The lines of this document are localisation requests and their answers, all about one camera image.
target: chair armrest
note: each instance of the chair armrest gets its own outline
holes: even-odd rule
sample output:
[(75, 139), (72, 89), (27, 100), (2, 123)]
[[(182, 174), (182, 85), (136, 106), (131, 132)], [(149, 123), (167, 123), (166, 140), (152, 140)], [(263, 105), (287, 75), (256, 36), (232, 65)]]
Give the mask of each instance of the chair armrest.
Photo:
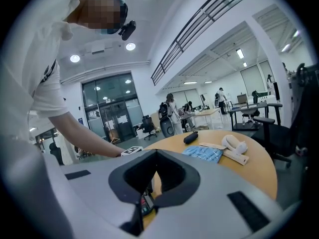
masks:
[(265, 124), (273, 124), (275, 123), (274, 119), (269, 119), (269, 118), (263, 118), (263, 117), (253, 117), (254, 121), (260, 122), (260, 123), (265, 123)]
[(268, 104), (268, 106), (272, 106), (272, 107), (282, 107), (283, 105), (282, 105), (282, 104), (274, 104), (274, 103), (271, 103), (271, 104)]

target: floor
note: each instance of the floor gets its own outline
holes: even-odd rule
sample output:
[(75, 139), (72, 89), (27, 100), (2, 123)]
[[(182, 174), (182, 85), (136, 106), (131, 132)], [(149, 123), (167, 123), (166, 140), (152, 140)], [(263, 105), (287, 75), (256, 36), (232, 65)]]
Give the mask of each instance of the floor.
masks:
[[(223, 121), (221, 122), (220, 115), (216, 114), (213, 118), (214, 129), (215, 130), (228, 130), (231, 131), (231, 120), (229, 115), (223, 115)], [(196, 120), (197, 125), (205, 123), (206, 121), (202, 118), (202, 121)], [(249, 137), (251, 137), (254, 132), (251, 131), (241, 131)], [(157, 137), (152, 136), (150, 140), (138, 139), (137, 137), (132, 138), (128, 141), (121, 142), (117, 144), (118, 147), (123, 149), (128, 149), (132, 146), (142, 146), (143, 148), (164, 139), (164, 136), (161, 132), (157, 133)], [(85, 158), (80, 160), (80, 162), (92, 162), (108, 159), (99, 155)], [(286, 209), (291, 204), (299, 200), (300, 188), (302, 184), (302, 173), (303, 173), (303, 163), (304, 159), (297, 155), (292, 155), (290, 158), (292, 160), (291, 167), (286, 168), (286, 163), (283, 161), (275, 160), (275, 169), (277, 172), (278, 178), (278, 192), (277, 192), (277, 202), (283, 209)]]

